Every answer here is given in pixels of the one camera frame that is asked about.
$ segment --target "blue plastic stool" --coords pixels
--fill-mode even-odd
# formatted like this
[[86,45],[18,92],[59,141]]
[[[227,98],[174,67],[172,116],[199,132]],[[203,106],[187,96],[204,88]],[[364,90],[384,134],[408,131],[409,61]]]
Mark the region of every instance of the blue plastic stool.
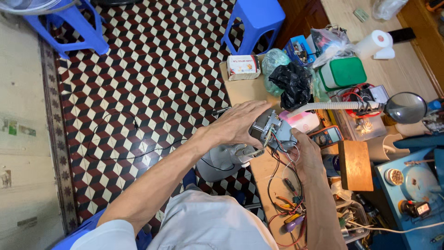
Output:
[[[52,9],[61,8],[71,2],[71,0],[61,0],[56,6],[52,7]],[[79,7],[73,5],[59,12],[46,15],[46,27],[40,22],[39,16],[23,17],[55,50],[57,50],[61,58],[69,59],[65,51],[85,48],[92,48],[99,55],[103,55],[107,53],[109,49],[109,45],[105,42],[102,35],[102,21],[104,22],[105,20],[97,13],[91,3],[87,0],[81,0],[81,2],[82,5]],[[90,23],[88,23],[78,8],[86,8],[94,15],[95,29]],[[49,24],[52,23],[58,28],[64,21],[68,22],[85,39],[85,41],[70,44],[58,43],[49,32]]]
[[[234,20],[240,17],[245,26],[244,37],[238,51],[228,38]],[[278,36],[279,29],[285,19],[285,13],[277,0],[237,0],[231,13],[225,34],[221,39],[221,44],[226,43],[233,55],[251,55],[254,46],[262,35],[273,30],[271,37],[265,35],[268,42],[268,48],[260,53],[266,53]]]
[[[92,231],[97,226],[97,223],[99,222],[100,217],[105,212],[106,209],[103,209],[102,211],[94,214],[91,218],[84,221],[80,227],[78,227],[74,232],[72,232],[70,235],[68,235],[65,239],[60,241],[55,247],[52,248],[52,250],[69,250],[74,242],[78,240],[80,237],[85,235],[86,233]],[[136,239],[136,246],[138,250],[145,250],[147,249],[148,245],[151,243],[152,240],[151,233],[146,234],[143,229],[137,233],[137,239]]]

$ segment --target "screwdriver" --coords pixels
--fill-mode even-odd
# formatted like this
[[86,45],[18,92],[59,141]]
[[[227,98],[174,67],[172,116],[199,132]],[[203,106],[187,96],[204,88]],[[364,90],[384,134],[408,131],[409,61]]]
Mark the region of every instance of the screwdriver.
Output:
[[284,225],[285,231],[286,231],[287,233],[293,231],[293,229],[294,229],[297,225],[301,224],[301,223],[304,221],[304,217],[305,217],[305,216],[299,216],[299,217],[297,217],[294,221],[285,224],[285,225]]

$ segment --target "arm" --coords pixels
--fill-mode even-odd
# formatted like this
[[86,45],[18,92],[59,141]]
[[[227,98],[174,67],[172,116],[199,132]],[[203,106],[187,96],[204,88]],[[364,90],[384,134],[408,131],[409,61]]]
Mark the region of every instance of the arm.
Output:
[[304,186],[307,206],[307,247],[317,249],[347,249],[336,215],[336,204],[327,182],[321,150],[306,134],[291,131],[297,139],[301,160],[296,165]]
[[211,148],[234,143],[263,148],[248,134],[248,129],[270,106],[265,101],[237,104],[211,125],[199,128],[191,139],[148,169],[119,195],[107,207],[97,226],[122,219],[130,222],[137,234],[171,196],[191,167]]

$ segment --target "wire cutter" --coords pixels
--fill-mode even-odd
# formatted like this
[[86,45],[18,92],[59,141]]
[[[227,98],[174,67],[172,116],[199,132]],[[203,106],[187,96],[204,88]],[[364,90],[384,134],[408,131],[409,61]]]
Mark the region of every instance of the wire cutter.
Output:
[[289,199],[282,197],[282,196],[277,196],[276,198],[283,200],[285,202],[287,202],[287,204],[278,204],[277,202],[274,202],[274,204],[276,206],[278,206],[279,208],[281,208],[282,210],[285,211],[289,211],[289,212],[293,212],[293,210],[296,208],[297,204],[294,204],[293,202],[291,202]]

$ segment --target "wooden table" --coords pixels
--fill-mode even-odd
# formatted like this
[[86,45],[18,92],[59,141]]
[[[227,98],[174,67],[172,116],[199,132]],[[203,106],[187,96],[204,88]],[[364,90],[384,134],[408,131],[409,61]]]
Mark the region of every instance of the wooden table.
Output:
[[[371,3],[368,0],[321,0],[325,12],[332,23],[339,24],[347,29],[347,34],[352,42],[357,42],[375,29],[382,31],[391,31],[400,29],[401,24],[396,18],[389,21],[378,21],[371,17],[364,23],[361,23],[354,15],[353,11],[360,7],[371,15]],[[410,91],[422,96],[426,101],[437,98],[437,94],[424,70],[418,57],[415,54],[410,43],[402,43],[394,45],[396,57],[391,60],[363,60],[364,69],[367,74],[367,82],[373,85],[384,85],[387,93],[392,96],[399,92]],[[273,108],[279,111],[279,98],[275,98],[265,92],[263,85],[263,76],[256,80],[248,80],[249,82],[241,84],[239,81],[227,81],[226,65],[221,63],[222,77],[224,78],[228,96],[231,104],[243,103],[249,100],[267,100],[273,102]],[[328,153],[337,153],[337,146],[323,149]],[[251,161],[251,170],[258,188],[258,193],[264,208],[265,216],[269,220],[278,212],[268,198],[267,185],[276,167],[274,160],[268,152]],[[280,165],[275,176],[282,177],[284,166]],[[297,183],[294,175],[286,170],[284,177],[288,177],[293,184]],[[270,185],[270,195],[274,201],[276,196],[284,196],[291,198],[290,190],[283,182],[276,178]],[[276,241],[283,245],[293,242],[291,235],[282,232],[281,226],[285,218],[277,217],[271,223],[271,232]],[[299,230],[294,230],[297,237]],[[301,246],[305,246],[304,238],[300,241]]]

